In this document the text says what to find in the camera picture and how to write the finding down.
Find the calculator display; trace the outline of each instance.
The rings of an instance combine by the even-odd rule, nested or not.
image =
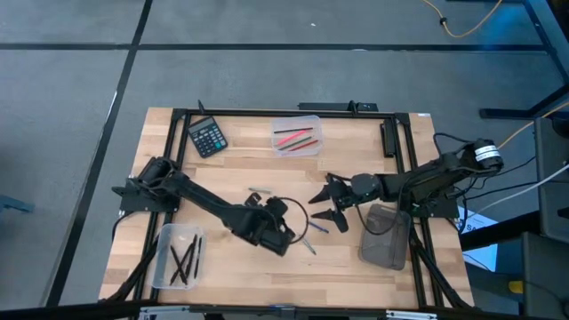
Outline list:
[[[212,118],[207,118],[204,121],[198,123],[198,124],[192,124],[189,127],[189,132],[190,133],[194,133],[194,132],[198,132],[202,129],[204,129],[206,126],[213,124],[213,119]]]

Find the clear plastic bin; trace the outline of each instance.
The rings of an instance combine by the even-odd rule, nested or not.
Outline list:
[[[272,121],[272,146],[275,153],[279,156],[313,156],[320,152],[320,149],[324,145],[322,136],[322,125],[320,123],[320,118],[317,116],[293,116],[285,118],[277,118]],[[306,130],[305,132],[295,131],[296,129],[302,128],[312,128]],[[280,141],[287,139],[293,135],[293,139],[287,140],[279,144]],[[301,147],[307,143],[314,142],[304,148]]]
[[[188,251],[188,248],[194,242],[194,237],[196,238],[194,250]],[[188,271],[186,284],[183,283],[180,275],[177,275],[172,282],[172,277],[177,272],[178,267],[171,247],[176,251],[180,262],[182,262],[183,256],[188,252],[188,256],[182,262],[184,275]],[[157,289],[190,290],[196,286],[202,273],[204,252],[205,235],[200,227],[183,224],[167,224],[163,226],[156,248],[152,286]]]

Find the white paper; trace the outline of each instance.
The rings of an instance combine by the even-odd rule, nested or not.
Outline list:
[[[464,208],[460,206],[459,206],[459,214],[461,216],[461,219],[464,218]],[[469,216],[472,214],[474,214],[474,212],[469,210]],[[496,221],[486,218],[481,214],[477,214],[474,217],[467,219],[466,227],[464,228],[464,231],[462,233],[465,234],[468,233],[469,231],[476,230],[478,228],[492,226],[492,224],[495,223]],[[464,260],[469,264],[475,265],[483,269],[488,268],[491,271],[496,271],[497,252],[498,252],[498,245],[492,244],[484,248],[479,248],[464,252],[465,254],[463,254],[463,257]]]

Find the plastic container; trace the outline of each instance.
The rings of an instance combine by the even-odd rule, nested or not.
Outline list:
[[[277,118],[272,121],[272,139],[271,143],[273,146],[273,150],[278,156],[313,156],[317,155],[320,152],[320,149],[324,145],[323,136],[322,136],[322,125],[320,123],[320,118],[317,116],[293,116],[293,117],[285,117],[285,118]],[[302,129],[302,128],[312,128],[311,130],[306,130],[305,132],[295,131],[295,129]],[[279,141],[290,138],[291,136],[298,134],[294,138],[287,140],[279,144]],[[316,141],[316,143],[312,143],[304,148],[299,148],[295,150],[295,148],[301,147],[307,143]],[[297,143],[292,147],[287,147],[293,143]]]
[[[383,235],[376,236],[363,231],[360,258],[384,268],[402,270],[405,267],[409,228],[413,223],[409,214],[400,212],[396,216],[394,210],[373,204],[365,225],[375,232],[383,232],[391,226],[393,219],[397,219],[396,224]]]
[[[182,262],[183,256],[193,243],[196,237],[196,245],[193,252],[190,250],[188,257]],[[172,247],[176,251],[176,255],[182,262],[182,269],[187,269],[188,261],[192,263],[188,272],[188,283],[184,284],[180,275],[174,278],[172,276],[178,270],[176,261],[172,254]],[[162,227],[158,238],[158,246],[156,248],[154,276],[152,277],[152,286],[157,289],[179,289],[190,290],[199,282],[202,273],[205,253],[205,235],[200,227],[183,225],[183,224],[167,224]]]

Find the red pen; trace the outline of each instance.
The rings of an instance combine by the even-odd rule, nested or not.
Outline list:
[[[305,144],[303,144],[303,145],[301,145],[301,146],[298,146],[298,147],[296,147],[296,148],[292,148],[292,149],[290,149],[289,151],[296,151],[296,150],[298,150],[298,149],[300,149],[300,148],[307,147],[307,146],[309,146],[309,145],[311,145],[311,144],[315,144],[315,143],[317,143],[317,142],[318,142],[318,140],[314,140],[314,141],[311,141],[311,142],[309,142],[309,143],[305,143]]]
[[[306,133],[306,132],[308,132],[308,130],[302,130],[301,132],[296,132],[296,133],[293,134],[292,136],[290,136],[290,137],[288,137],[288,138],[284,138],[284,139],[280,140],[279,142],[277,142],[276,144],[277,144],[278,146],[280,146],[280,145],[282,145],[283,143],[285,143],[285,142],[287,142],[287,141],[290,141],[290,140],[292,140],[292,139],[294,139],[294,138],[296,138],[296,137],[298,137],[298,136],[300,136],[300,135],[302,135],[303,133]]]

